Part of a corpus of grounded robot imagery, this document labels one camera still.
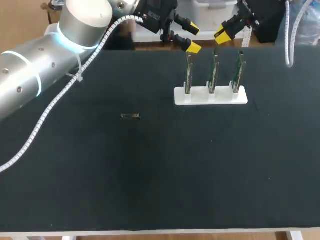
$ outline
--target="wooden floor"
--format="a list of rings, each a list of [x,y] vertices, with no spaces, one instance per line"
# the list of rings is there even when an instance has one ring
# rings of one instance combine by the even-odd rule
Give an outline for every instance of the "wooden floor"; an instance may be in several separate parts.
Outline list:
[[[14,48],[18,44],[43,36],[48,26],[46,11],[41,4],[47,0],[2,0],[0,7],[0,53]],[[241,40],[227,43],[228,47],[241,47]],[[202,43],[204,47],[214,46],[213,41]],[[254,38],[251,47],[263,47]],[[175,50],[175,47],[140,44],[140,50]],[[306,231],[305,240],[320,240],[320,232]],[[0,237],[0,240],[11,240]],[[61,240],[61,237],[50,237],[50,240]],[[93,236],[79,237],[78,240],[287,240],[285,233],[235,233],[235,234],[178,234],[178,235],[135,235],[135,236]]]
[[[11,240],[0,237],[0,240]],[[46,237],[46,240],[62,240],[61,237]],[[288,240],[285,232],[227,233],[227,234],[166,234],[125,236],[80,236],[77,240]]]

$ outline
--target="white cable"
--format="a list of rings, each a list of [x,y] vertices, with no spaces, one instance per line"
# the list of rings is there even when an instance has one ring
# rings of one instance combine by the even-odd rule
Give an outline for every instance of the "white cable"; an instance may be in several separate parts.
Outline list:
[[[290,54],[289,54],[289,25],[290,25],[290,4],[289,0],[285,1],[285,36],[284,36],[284,44],[285,44],[285,63],[288,68],[291,68],[295,62],[295,44],[296,44],[296,36],[298,27],[302,17],[305,15],[309,5],[314,0],[307,0],[302,6],[296,20],[294,22],[292,33],[291,33],[291,41],[290,41]]]
[[[100,45],[97,47],[95,52],[91,55],[91,57],[88,59],[88,61],[82,66],[82,69],[80,69],[75,76],[72,78],[72,80],[65,86],[65,88],[53,99],[53,101],[49,104],[49,106],[46,108],[42,116],[40,117],[39,121],[37,122],[35,128],[33,129],[29,139],[26,141],[24,146],[21,148],[21,150],[6,164],[0,166],[0,173],[10,168],[13,164],[15,164],[22,156],[25,154],[25,152],[28,150],[32,142],[35,140],[41,126],[43,125],[44,121],[46,120],[47,116],[49,115],[50,111],[54,108],[54,106],[57,104],[57,102],[66,94],[66,92],[72,87],[72,85],[77,81],[78,77],[81,73],[83,73],[87,67],[94,61],[94,59],[98,56],[98,54],[103,49],[104,45],[106,44],[108,38],[110,37],[111,33],[116,29],[116,27],[127,21],[127,20],[135,20],[136,22],[142,23],[143,20],[140,17],[128,15],[121,17],[118,19],[106,32],[104,35]]]

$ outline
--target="silver robot arm segment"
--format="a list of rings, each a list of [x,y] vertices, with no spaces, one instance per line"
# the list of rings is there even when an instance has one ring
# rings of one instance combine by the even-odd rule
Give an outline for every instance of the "silver robot arm segment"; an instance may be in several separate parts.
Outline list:
[[[0,56],[0,121],[79,65],[98,47],[113,15],[106,0],[67,0],[45,36]]]

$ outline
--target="robotic arm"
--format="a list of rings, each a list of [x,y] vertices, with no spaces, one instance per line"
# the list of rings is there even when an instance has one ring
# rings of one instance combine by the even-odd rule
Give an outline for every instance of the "robotic arm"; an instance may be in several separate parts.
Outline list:
[[[135,15],[161,39],[173,41],[186,52],[198,53],[200,46],[170,31],[174,21],[197,34],[189,19],[176,14],[178,0],[67,0],[58,24],[45,35],[0,55],[0,121],[22,108],[65,74],[80,66],[99,46],[112,17]]]

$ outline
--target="white container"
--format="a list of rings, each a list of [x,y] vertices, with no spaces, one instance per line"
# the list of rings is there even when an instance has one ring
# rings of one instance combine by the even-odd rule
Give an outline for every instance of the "white container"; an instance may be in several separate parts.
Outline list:
[[[236,0],[192,0],[194,23],[201,31],[217,31],[232,17]]]

